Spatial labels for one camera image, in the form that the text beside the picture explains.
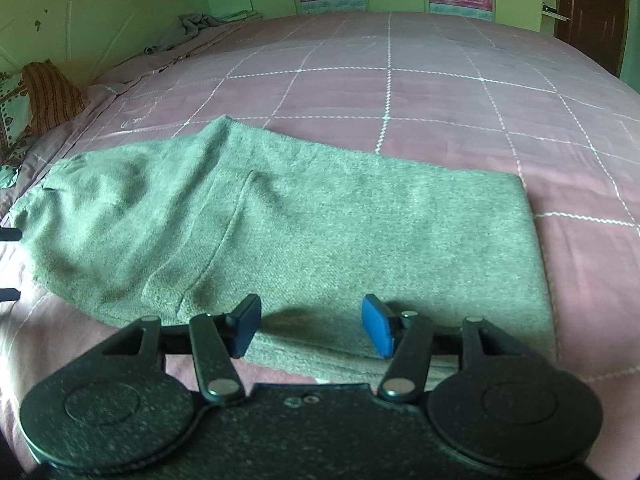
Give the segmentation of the dark brown wooden door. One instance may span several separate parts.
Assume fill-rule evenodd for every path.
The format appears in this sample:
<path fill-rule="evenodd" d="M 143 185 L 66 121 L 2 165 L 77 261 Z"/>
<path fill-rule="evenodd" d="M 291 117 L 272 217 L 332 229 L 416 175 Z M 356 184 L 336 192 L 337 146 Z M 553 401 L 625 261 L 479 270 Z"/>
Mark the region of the dark brown wooden door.
<path fill-rule="evenodd" d="M 555 38 L 618 76 L 625 49 L 628 0 L 556 0 L 556 10 L 562 20 L 555 25 Z"/>

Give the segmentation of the cream wooden headboard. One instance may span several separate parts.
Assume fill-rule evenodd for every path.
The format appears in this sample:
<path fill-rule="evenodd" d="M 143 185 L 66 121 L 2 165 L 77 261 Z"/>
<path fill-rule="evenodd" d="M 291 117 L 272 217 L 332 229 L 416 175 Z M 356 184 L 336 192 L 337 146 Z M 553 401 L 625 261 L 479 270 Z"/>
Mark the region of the cream wooden headboard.
<path fill-rule="evenodd" d="M 82 86 L 143 52 L 207 0 L 1 0 L 1 69 L 50 60 Z"/>

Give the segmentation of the crumpled grey cloth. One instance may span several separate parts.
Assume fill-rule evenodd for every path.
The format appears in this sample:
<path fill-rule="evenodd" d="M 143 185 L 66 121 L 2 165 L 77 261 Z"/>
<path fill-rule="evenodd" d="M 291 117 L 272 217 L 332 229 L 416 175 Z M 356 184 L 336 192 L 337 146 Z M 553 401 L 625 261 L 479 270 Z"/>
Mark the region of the crumpled grey cloth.
<path fill-rule="evenodd" d="M 203 30 L 217 29 L 261 19 L 262 14 L 254 10 L 244 10 L 222 18 L 215 18 L 213 15 L 204 13 L 180 14 L 160 34 L 157 40 L 151 42 L 142 50 L 142 53 L 144 55 L 152 55 L 157 52 L 169 51 L 193 40 Z"/>

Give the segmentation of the floral patterned pillow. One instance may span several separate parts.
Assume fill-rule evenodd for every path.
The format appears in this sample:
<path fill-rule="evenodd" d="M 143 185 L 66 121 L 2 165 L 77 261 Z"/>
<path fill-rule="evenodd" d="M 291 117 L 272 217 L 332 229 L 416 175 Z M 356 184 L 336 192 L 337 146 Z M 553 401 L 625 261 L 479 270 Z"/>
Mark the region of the floral patterned pillow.
<path fill-rule="evenodd" d="M 1 75 L 1 174 L 2 188 L 10 188 L 18 178 L 32 138 L 32 108 L 21 73 Z"/>

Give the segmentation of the metal door latch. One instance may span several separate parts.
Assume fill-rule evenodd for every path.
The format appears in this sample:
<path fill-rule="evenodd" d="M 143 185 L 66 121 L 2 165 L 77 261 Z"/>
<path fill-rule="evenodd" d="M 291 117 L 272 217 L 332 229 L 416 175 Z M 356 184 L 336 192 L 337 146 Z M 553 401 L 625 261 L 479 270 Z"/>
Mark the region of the metal door latch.
<path fill-rule="evenodd" d="M 548 6 L 547 3 L 542 4 L 541 14 L 546 18 L 553 18 L 555 21 L 559 22 L 568 22 L 570 20 L 567 16 L 559 14 L 558 10 L 552 8 L 552 6 Z"/>

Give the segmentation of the orange striped pillow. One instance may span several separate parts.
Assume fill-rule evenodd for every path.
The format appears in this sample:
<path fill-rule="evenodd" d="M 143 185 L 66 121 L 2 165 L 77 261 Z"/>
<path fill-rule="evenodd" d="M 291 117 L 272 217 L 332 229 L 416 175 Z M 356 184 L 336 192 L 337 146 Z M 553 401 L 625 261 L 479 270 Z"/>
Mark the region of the orange striped pillow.
<path fill-rule="evenodd" d="M 25 65 L 21 75 L 32 111 L 29 127 L 36 136 L 70 122 L 89 104 L 50 60 Z"/>

